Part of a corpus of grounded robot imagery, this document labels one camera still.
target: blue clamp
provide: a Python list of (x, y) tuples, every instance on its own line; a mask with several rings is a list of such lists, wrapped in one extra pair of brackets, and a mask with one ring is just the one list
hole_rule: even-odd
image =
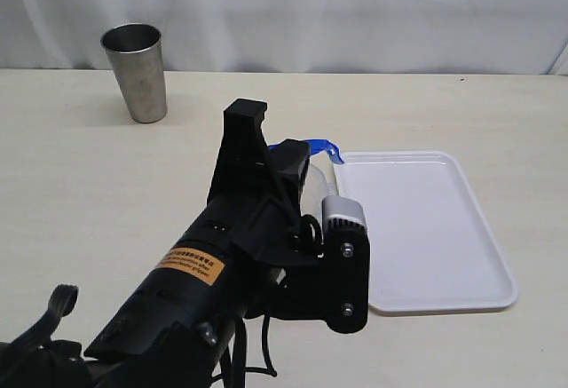
[[(310, 146), (310, 155), (316, 155), (318, 153), (321, 153), (322, 151), (325, 151), (332, 163), (344, 164), (344, 161), (341, 158), (341, 154), (339, 153), (339, 147), (333, 142), (328, 141), (327, 139), (304, 139), (304, 142), (307, 142)], [(278, 144), (273, 144), (268, 147), (272, 149), (277, 145)]]

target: table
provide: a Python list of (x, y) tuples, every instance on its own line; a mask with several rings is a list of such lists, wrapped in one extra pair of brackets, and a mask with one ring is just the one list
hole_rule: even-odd
[[(520, 288), (501, 313), (369, 316), (358, 334), (272, 325), (294, 388), (568, 384), (568, 79), (507, 75), (167, 73), (170, 112), (132, 122), (111, 72), (0, 71), (0, 339), (80, 287), (58, 337), (88, 344), (201, 211), (236, 98), (265, 100), (267, 141), (438, 149), (465, 170)], [(325, 157), (315, 159), (329, 177)], [(259, 364), (259, 322), (249, 364)]]

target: metal tumbler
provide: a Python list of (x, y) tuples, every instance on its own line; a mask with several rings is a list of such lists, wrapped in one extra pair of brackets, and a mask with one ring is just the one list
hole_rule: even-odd
[(147, 24), (112, 28), (100, 39), (130, 117), (138, 123), (158, 122), (168, 113), (161, 39), (160, 30)]

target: white tray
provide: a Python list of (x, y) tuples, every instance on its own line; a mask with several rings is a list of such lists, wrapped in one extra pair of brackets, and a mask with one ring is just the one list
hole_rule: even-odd
[(384, 313), (490, 311), (517, 285), (455, 159), (440, 152), (343, 153), (339, 194), (365, 211), (369, 304)]

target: white curtain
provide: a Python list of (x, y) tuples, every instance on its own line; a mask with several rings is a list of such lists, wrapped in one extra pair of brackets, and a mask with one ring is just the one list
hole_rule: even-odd
[(129, 21), (173, 70), (568, 74), (568, 0), (0, 0), (0, 67), (107, 68)]

